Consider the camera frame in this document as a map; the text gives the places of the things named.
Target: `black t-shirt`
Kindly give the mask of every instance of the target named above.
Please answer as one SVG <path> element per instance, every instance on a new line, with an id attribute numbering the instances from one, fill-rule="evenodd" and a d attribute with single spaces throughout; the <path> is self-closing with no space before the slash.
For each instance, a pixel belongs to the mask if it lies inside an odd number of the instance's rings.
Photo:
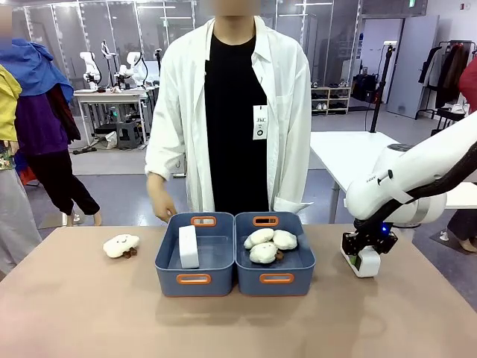
<path id="1" fill-rule="evenodd" d="M 212 36 L 206 61 L 207 139 L 215 211 L 268 211 L 267 140 L 253 140 L 253 106 L 267 96 L 252 69 L 254 37 L 226 45 Z"/>

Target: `shirt collar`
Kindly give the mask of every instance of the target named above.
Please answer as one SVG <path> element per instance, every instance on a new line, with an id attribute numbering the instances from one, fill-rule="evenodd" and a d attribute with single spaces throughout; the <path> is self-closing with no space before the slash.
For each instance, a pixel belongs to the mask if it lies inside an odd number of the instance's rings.
<path id="1" fill-rule="evenodd" d="M 254 54 L 258 54 L 265 60 L 271 62 L 270 43 L 268 42 L 267 27 L 260 16 L 254 16 L 256 29 L 256 43 Z M 206 29 L 206 60 L 210 60 L 210 43 L 212 42 L 212 33 L 214 30 L 215 19 L 209 20 L 205 24 Z"/>

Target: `yellow shirt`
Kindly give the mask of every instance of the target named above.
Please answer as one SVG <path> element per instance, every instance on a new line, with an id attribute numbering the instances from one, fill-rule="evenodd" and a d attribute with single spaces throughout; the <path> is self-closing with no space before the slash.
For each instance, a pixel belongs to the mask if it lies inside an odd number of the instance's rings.
<path id="1" fill-rule="evenodd" d="M 15 78 L 0 65 L 0 140 L 16 141 L 16 100 L 22 88 Z"/>

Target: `workbench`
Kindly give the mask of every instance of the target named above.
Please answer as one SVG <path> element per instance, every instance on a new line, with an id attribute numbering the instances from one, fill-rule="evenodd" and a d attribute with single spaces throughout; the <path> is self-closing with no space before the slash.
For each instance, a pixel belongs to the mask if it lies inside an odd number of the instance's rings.
<path id="1" fill-rule="evenodd" d="M 91 144 L 91 137 L 86 127 L 86 115 L 83 110 L 84 104 L 137 104 L 139 116 L 142 126 L 142 138 L 144 144 L 147 144 L 145 116 L 142 110 L 142 101 L 148 99 L 148 93 L 152 93 L 154 98 L 154 90 L 156 87 L 147 87 L 146 89 L 125 89 L 120 93 L 112 93 L 110 89 L 106 92 L 92 92 L 90 89 L 80 89 L 74 92 L 74 97 L 78 100 L 80 106 L 81 120 L 83 121 L 84 132 L 86 134 L 86 141 L 88 145 Z"/>
<path id="2" fill-rule="evenodd" d="M 307 296 L 167 298 L 154 259 L 164 227 L 56 229 L 0 282 L 8 358 L 474 357 L 477 315 L 401 239 L 379 275 L 359 279 L 339 251 L 351 225 L 305 226 L 317 257 Z M 102 251 L 120 233 L 138 256 Z"/>
<path id="3" fill-rule="evenodd" d="M 373 173 L 379 155 L 390 144 L 398 143 L 383 133 L 313 132 L 311 147 L 334 180 L 329 223 L 335 223 L 340 189 L 362 175 Z M 477 209 L 477 186 L 461 183 L 447 193 L 446 209 Z"/>

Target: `person's hand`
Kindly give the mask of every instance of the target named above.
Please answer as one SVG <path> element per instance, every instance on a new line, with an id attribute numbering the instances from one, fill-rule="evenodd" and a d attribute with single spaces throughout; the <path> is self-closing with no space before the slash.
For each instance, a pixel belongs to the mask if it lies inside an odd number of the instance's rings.
<path id="1" fill-rule="evenodd" d="M 3 144 L 5 145 L 5 148 L 8 148 L 8 152 L 12 156 L 15 155 L 16 152 L 20 149 L 18 142 L 14 142 L 13 140 L 11 141 L 4 140 Z"/>
<path id="2" fill-rule="evenodd" d="M 147 187 L 154 214 L 164 222 L 169 222 L 169 219 L 177 214 L 177 211 L 171 196 L 165 190 L 164 181 L 160 175 L 150 173 Z"/>

